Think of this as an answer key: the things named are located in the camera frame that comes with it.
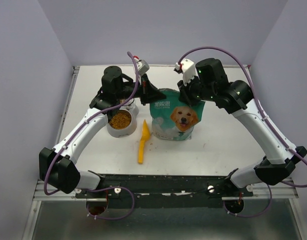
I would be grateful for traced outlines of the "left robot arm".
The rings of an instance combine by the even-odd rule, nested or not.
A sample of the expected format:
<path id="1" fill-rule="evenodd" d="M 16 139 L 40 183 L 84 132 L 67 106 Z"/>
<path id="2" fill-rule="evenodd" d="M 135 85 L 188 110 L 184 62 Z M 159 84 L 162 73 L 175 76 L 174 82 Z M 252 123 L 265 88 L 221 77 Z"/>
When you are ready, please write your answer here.
<path id="1" fill-rule="evenodd" d="M 39 153 L 39 177 L 44 182 L 46 195 L 51 195 L 48 185 L 66 194 L 82 189 L 98 198 L 104 193 L 101 177 L 90 171 L 79 171 L 76 163 L 93 137 L 130 100 L 139 98 L 141 104 L 146 105 L 166 98 L 149 81 L 148 70 L 146 63 L 137 63 L 135 80 L 118 66 L 108 66 L 103 71 L 101 87 L 78 125 L 53 148 L 45 147 Z"/>

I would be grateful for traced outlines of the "brown pet food kibble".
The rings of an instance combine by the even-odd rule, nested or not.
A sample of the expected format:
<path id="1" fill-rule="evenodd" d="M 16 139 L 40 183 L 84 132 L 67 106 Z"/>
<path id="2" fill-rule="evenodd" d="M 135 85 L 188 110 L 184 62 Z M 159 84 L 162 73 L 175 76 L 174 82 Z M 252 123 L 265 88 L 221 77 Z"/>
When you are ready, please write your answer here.
<path id="1" fill-rule="evenodd" d="M 130 104 L 132 104 L 132 101 L 129 100 L 127 103 L 125 103 L 117 112 L 116 114 L 111 118 L 109 121 L 109 125 L 115 129 L 115 130 L 122 130 L 127 128 L 132 121 L 132 115 L 129 112 Z"/>

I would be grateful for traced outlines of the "yellow plastic scoop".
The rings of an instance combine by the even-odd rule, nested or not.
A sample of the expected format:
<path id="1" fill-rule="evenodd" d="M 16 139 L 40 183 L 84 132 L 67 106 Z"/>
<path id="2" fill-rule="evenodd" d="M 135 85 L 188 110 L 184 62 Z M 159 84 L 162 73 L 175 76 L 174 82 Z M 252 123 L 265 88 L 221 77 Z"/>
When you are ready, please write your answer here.
<path id="1" fill-rule="evenodd" d="M 144 154 L 145 154 L 145 146 L 146 142 L 149 141 L 151 137 L 150 129 L 147 124 L 147 121 L 144 120 L 142 124 L 142 132 L 141 132 L 141 138 L 139 141 L 139 148 L 138 148 L 138 159 L 137 163 L 138 164 L 143 164 L 144 162 Z"/>

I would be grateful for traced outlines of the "green pet food bag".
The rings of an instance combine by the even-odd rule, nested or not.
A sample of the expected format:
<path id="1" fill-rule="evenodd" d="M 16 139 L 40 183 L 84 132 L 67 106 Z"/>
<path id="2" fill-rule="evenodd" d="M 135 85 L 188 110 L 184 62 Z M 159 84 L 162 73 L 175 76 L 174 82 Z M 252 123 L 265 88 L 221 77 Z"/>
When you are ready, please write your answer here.
<path id="1" fill-rule="evenodd" d="M 195 125 L 202 120 L 205 103 L 189 106 L 179 100 L 180 93 L 159 89 L 166 98 L 149 105 L 152 134 L 162 140 L 185 141 L 191 138 Z"/>

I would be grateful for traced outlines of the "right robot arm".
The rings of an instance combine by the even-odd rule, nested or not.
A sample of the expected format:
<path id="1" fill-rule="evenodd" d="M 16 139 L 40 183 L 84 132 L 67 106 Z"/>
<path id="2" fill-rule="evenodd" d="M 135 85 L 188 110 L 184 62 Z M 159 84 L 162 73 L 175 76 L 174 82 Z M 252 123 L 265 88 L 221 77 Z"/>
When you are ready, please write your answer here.
<path id="1" fill-rule="evenodd" d="M 235 196 L 242 188 L 256 183 L 274 186 L 291 175 L 296 164 L 307 155 L 304 146 L 290 142 L 258 108 L 251 87 L 242 80 L 230 82 L 220 60 L 207 58 L 194 63 L 184 58 L 175 64 L 175 72 L 182 74 L 177 85 L 180 101 L 194 106 L 202 101 L 215 105 L 237 119 L 259 144 L 265 156 L 255 164 L 237 168 L 223 184 L 224 192 Z"/>

